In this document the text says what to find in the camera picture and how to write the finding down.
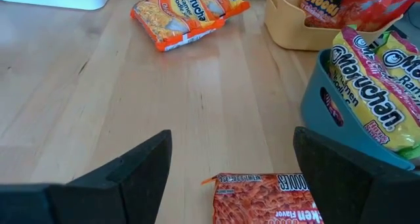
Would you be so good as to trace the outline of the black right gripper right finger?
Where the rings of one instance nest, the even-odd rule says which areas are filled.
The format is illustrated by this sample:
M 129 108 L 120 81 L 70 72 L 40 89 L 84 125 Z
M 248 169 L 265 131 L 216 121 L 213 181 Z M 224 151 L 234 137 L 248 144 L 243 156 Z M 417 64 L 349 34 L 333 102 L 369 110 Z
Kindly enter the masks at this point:
M 420 224 L 420 174 L 305 127 L 293 147 L 325 224 Z

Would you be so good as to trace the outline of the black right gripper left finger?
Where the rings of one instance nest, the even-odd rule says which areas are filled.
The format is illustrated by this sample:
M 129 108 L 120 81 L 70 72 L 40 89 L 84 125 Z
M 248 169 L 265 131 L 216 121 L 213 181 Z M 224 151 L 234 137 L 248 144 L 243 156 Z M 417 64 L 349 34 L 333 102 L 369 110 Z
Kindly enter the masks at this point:
M 171 155 L 166 129 L 69 183 L 0 184 L 0 224 L 154 224 Z

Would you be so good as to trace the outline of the orange Saucy Noods pack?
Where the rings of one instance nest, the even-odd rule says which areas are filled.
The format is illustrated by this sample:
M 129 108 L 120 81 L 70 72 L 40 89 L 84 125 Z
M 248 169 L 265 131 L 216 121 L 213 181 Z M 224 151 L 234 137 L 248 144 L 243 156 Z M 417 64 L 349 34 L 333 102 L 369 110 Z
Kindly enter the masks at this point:
M 420 0 L 342 0 L 336 5 L 332 0 L 301 0 L 300 8 L 308 27 L 341 29 L 355 25 L 358 31 L 375 32 L 404 14 Z

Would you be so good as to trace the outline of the lime chili shrimp ramen pack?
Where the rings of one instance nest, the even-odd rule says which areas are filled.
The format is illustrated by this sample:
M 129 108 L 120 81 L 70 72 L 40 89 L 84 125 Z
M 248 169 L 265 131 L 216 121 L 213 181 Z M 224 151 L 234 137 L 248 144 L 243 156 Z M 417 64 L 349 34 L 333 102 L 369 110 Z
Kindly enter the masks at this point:
M 403 85 L 420 105 L 420 50 L 396 31 L 389 31 L 379 38 L 379 46 L 375 48 L 375 53 L 387 72 Z
M 420 100 L 385 70 L 350 26 L 333 39 L 329 76 L 376 142 L 407 160 L 420 159 Z

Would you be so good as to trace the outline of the red ramen packet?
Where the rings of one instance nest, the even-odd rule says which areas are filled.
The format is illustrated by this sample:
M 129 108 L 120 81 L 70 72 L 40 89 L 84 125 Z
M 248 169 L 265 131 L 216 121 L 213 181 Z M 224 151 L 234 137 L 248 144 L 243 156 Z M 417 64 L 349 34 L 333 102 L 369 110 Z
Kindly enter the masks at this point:
M 324 224 L 301 173 L 219 173 L 213 224 Z

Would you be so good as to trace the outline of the beige plastic bin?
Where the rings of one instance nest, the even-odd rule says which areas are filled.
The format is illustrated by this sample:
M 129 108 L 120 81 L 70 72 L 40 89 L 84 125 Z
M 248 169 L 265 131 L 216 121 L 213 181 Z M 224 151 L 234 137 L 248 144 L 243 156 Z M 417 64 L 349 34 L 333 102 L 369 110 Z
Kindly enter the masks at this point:
M 333 38 L 342 29 L 314 28 L 305 25 L 305 12 L 301 0 L 266 0 L 264 23 L 273 41 L 292 50 L 318 51 L 331 47 Z M 368 42 L 376 40 L 403 14 L 375 32 L 357 32 Z

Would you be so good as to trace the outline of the orange chicken ramen pack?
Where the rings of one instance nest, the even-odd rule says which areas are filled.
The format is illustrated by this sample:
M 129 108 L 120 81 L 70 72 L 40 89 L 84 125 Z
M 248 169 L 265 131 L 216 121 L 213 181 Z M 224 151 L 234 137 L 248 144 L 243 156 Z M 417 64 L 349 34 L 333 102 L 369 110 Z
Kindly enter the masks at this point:
M 241 14 L 250 8 L 248 1 L 244 0 L 202 0 L 207 9 L 216 18 L 229 19 Z
M 142 24 L 161 52 L 197 41 L 225 24 L 204 0 L 142 0 L 131 9 L 131 17 Z

